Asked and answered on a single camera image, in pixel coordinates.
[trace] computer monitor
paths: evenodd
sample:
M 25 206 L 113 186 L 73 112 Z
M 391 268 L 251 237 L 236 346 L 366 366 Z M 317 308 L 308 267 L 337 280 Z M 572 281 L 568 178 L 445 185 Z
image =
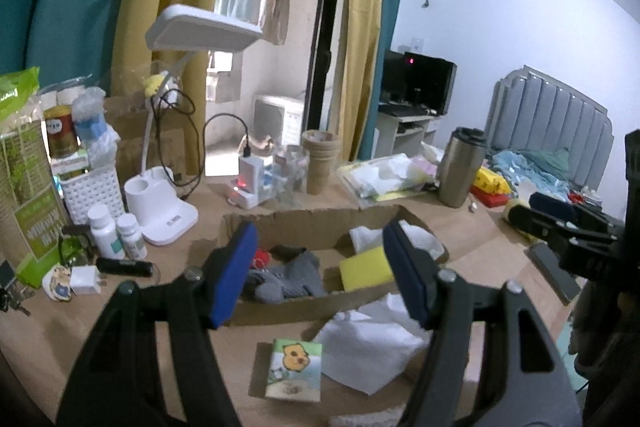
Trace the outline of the computer monitor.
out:
M 407 102 L 425 105 L 437 115 L 447 114 L 457 66 L 443 58 L 404 54 Z
M 381 99 L 402 102 L 406 95 L 404 81 L 404 55 L 393 51 L 385 52 L 382 66 Z

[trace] paper cup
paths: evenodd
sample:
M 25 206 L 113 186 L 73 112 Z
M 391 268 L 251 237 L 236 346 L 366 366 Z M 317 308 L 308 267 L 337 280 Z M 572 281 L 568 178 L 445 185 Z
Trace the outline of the paper cup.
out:
M 342 140 L 330 132 L 310 130 L 302 134 L 302 145 L 309 152 L 306 193 L 317 196 L 328 185 L 342 151 Z

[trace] white lamp base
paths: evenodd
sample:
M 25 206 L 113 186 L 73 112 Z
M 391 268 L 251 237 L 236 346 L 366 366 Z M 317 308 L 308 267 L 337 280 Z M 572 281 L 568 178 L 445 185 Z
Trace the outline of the white lamp base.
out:
M 173 178 L 171 169 L 167 168 Z M 198 210 L 182 201 L 162 167 L 152 167 L 124 184 L 129 212 L 144 238 L 158 247 L 170 245 L 198 222 Z

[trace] white bottle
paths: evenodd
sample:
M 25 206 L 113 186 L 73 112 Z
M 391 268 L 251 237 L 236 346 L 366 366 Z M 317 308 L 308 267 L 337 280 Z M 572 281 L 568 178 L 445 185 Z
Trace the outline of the white bottle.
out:
M 94 204 L 86 217 L 89 220 L 91 233 L 94 236 L 95 244 L 98 245 L 100 255 L 107 259 L 124 259 L 122 243 L 116 232 L 116 222 L 111 217 L 107 205 Z
M 146 257 L 145 240 L 140 232 L 140 225 L 133 214 L 122 214 L 118 218 L 118 232 L 127 257 L 139 261 Z

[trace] electrical outlet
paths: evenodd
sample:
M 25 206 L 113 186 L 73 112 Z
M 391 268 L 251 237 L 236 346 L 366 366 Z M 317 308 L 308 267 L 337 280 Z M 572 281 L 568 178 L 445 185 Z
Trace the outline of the electrical outlet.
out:
M 422 55 L 422 48 L 424 47 L 424 39 L 411 39 L 411 51 L 417 53 L 418 55 Z

